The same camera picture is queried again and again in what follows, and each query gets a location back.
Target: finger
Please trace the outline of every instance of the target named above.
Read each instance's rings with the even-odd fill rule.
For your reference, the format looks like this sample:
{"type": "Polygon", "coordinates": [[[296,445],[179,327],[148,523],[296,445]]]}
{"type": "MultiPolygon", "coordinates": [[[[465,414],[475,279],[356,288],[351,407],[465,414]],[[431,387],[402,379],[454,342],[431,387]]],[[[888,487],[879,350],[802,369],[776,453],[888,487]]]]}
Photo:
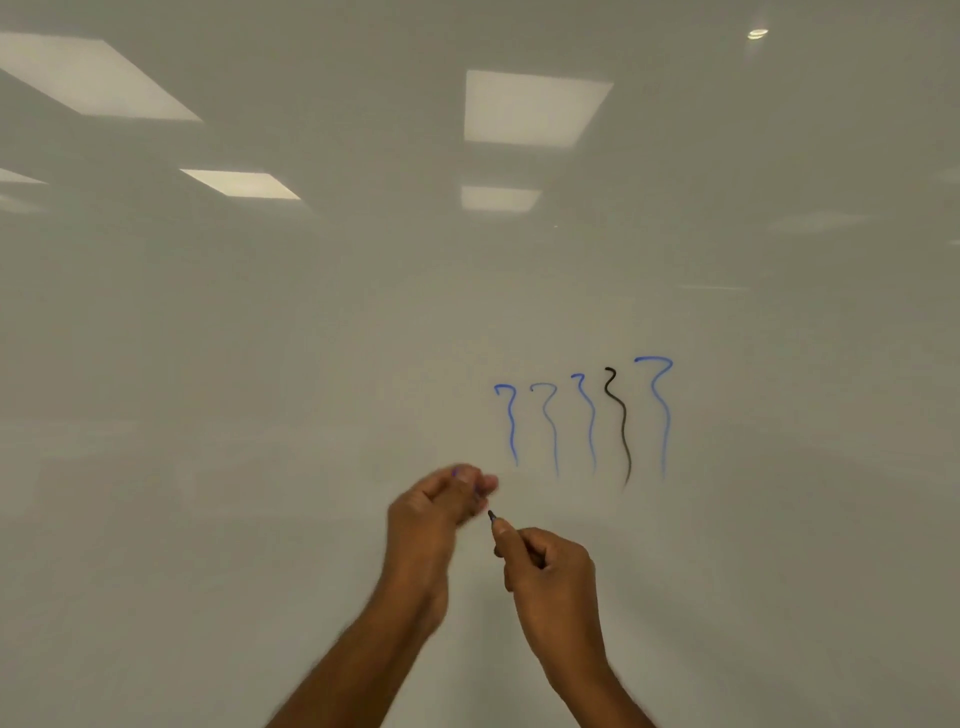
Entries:
{"type": "Polygon", "coordinates": [[[564,545],[570,543],[567,539],[542,528],[521,528],[517,533],[530,551],[531,558],[539,561],[538,566],[541,568],[555,563],[562,555],[564,545]]]}
{"type": "Polygon", "coordinates": [[[457,465],[448,465],[445,468],[440,468],[430,475],[425,475],[416,483],[414,483],[407,493],[423,493],[425,496],[433,500],[446,487],[446,483],[450,477],[459,468],[464,467],[467,467],[465,463],[458,463],[457,465]]]}
{"type": "Polygon", "coordinates": [[[480,477],[480,471],[472,466],[458,468],[456,477],[449,478],[446,487],[433,499],[434,505],[457,525],[468,521],[479,513],[484,500],[476,492],[480,477]]]}
{"type": "Polygon", "coordinates": [[[491,525],[496,549],[506,561],[504,569],[509,569],[515,575],[522,575],[534,570],[527,546],[516,529],[504,519],[496,519],[491,525]]]}
{"type": "Polygon", "coordinates": [[[484,475],[477,483],[477,493],[480,497],[487,497],[500,486],[500,478],[496,475],[484,475]]]}

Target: right hand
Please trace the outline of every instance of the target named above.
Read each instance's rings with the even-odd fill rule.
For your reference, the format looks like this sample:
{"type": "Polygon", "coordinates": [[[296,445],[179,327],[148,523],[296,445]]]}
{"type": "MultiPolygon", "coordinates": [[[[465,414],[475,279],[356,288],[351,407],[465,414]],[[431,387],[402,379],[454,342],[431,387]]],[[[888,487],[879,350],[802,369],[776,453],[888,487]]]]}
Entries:
{"type": "Polygon", "coordinates": [[[593,561],[580,544],[539,528],[492,524],[493,553],[506,563],[520,626],[547,680],[558,690],[585,671],[607,669],[593,561]]]}

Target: hand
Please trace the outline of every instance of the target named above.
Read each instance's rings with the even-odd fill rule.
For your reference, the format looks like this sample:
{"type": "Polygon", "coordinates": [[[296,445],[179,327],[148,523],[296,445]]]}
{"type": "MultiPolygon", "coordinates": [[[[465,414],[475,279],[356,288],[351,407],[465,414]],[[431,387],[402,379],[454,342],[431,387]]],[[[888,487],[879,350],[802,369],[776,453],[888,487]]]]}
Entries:
{"type": "Polygon", "coordinates": [[[585,673],[608,669],[600,629],[593,561],[587,550],[539,528],[492,524],[496,549],[506,562],[504,584],[547,680],[557,692],[585,673]]]}
{"type": "Polygon", "coordinates": [[[472,465],[431,473],[387,510],[387,554],[378,591],[415,600],[420,628],[432,634],[446,615],[446,569],[457,527],[487,507],[495,475],[472,465]]]}

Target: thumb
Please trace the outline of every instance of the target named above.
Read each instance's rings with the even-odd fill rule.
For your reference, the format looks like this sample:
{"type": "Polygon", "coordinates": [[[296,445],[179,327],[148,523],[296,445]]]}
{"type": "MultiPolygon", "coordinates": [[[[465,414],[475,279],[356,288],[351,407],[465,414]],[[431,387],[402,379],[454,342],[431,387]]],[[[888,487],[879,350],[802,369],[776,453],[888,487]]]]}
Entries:
{"type": "Polygon", "coordinates": [[[516,576],[536,570],[530,561],[527,545],[520,534],[504,519],[494,519],[491,525],[493,540],[496,541],[496,550],[507,562],[507,570],[516,576]]]}

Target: left hand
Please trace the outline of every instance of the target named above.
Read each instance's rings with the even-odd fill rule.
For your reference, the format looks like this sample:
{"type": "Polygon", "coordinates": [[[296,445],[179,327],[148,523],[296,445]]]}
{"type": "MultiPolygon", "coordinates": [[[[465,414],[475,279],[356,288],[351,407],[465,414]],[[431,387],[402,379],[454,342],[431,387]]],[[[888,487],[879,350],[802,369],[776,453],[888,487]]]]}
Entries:
{"type": "Polygon", "coordinates": [[[387,511],[387,555],[378,591],[414,599],[419,627],[431,634],[446,615],[446,569],[457,528],[487,507],[496,475],[472,465],[431,473],[387,511]]]}

